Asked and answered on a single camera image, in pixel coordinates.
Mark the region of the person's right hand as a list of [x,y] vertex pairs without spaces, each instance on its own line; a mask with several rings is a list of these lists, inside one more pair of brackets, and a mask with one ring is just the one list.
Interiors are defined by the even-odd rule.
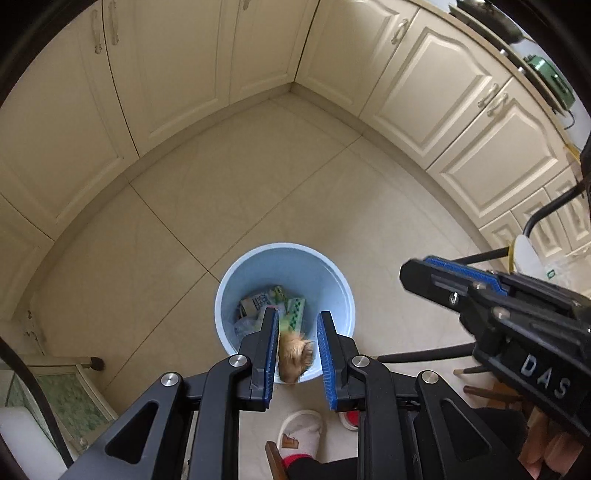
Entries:
[[563,430],[535,408],[519,460],[533,479],[590,479],[590,440]]

